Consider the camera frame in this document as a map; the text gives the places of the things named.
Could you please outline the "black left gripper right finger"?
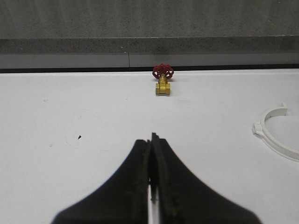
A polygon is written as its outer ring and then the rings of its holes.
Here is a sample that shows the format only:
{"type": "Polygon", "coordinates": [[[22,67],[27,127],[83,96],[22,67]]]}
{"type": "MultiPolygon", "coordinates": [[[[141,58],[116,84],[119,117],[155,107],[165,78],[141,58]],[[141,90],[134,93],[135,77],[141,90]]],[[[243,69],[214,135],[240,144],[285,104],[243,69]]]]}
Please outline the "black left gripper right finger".
{"type": "Polygon", "coordinates": [[[259,224],[250,210],[198,179],[155,133],[151,139],[151,187],[162,224],[259,224]]]}

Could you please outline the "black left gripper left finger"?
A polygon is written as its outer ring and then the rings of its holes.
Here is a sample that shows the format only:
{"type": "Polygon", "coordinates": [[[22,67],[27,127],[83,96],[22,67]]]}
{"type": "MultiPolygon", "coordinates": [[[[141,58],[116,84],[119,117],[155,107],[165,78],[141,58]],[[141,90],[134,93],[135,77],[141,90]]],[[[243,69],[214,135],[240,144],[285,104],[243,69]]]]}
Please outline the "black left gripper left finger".
{"type": "Polygon", "coordinates": [[[54,224],[148,223],[150,142],[137,140],[116,172],[86,198],[59,212],[54,224]]]}

